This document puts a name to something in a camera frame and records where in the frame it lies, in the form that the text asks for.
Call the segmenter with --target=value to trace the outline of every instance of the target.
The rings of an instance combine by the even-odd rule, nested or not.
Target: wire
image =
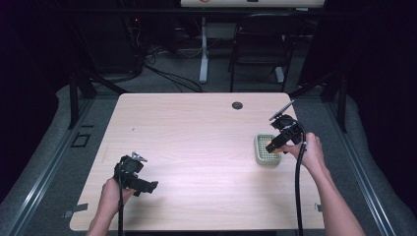
[[[303,135],[302,145],[300,146],[300,152],[298,153],[297,163],[295,164],[295,204],[297,206],[297,223],[298,223],[298,235],[303,236],[303,217],[301,215],[301,199],[300,199],[300,167],[303,160],[304,151],[306,150],[306,132],[303,125],[300,122],[293,120],[301,128]]]
[[[123,161],[119,162],[119,229],[118,235],[123,236],[123,188],[122,188],[122,164]]]
[[[154,48],[149,49],[148,55],[146,56],[146,61],[152,65],[156,63],[156,55],[164,52],[161,46],[155,46]]]
[[[192,55],[189,55],[189,54],[185,53],[185,51],[190,51],[190,50],[197,50],[197,52],[192,54]],[[192,57],[198,56],[203,51],[203,49],[200,47],[200,48],[196,48],[196,49],[178,49],[178,51],[181,52],[181,54],[183,56],[188,57],[188,58],[192,58]]]
[[[132,72],[129,75],[125,76],[125,77],[121,77],[121,78],[117,78],[117,79],[110,79],[110,77],[106,77],[105,75],[101,75],[104,79],[106,79],[107,81],[113,83],[113,84],[118,84],[118,83],[122,83],[122,82],[127,82],[127,81],[131,81],[134,78],[136,78],[140,73],[139,72]]]
[[[141,47],[141,43],[139,42],[139,36],[141,35],[142,29],[138,27],[138,34],[136,35],[136,46]]]
[[[159,70],[157,70],[154,67],[151,67],[149,65],[145,65],[145,68],[147,68],[150,71],[162,76],[166,80],[172,82],[181,92],[182,92],[182,90],[181,90],[180,86],[182,86],[186,89],[190,89],[192,91],[204,92],[202,87],[199,84],[197,84],[196,82],[194,82],[190,79],[180,77],[180,76],[177,76],[177,75],[174,75],[174,74],[171,74],[171,73],[159,71]]]

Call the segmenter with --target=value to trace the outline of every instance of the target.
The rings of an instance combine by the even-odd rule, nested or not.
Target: table top
[[[259,0],[249,2],[248,0],[181,0],[182,7],[200,8],[322,8],[325,0]]]
[[[234,109],[235,101],[243,107]],[[89,228],[103,183],[132,151],[148,160],[139,178],[159,184],[128,201],[127,231],[297,228],[295,158],[283,154],[278,165],[259,165],[254,146],[257,134],[279,134],[268,119],[288,102],[285,93],[121,95],[79,199],[88,209],[74,213],[71,228]],[[296,118],[292,106],[285,113]],[[304,166],[300,186],[304,227],[324,228]],[[117,230],[117,218],[110,229]]]

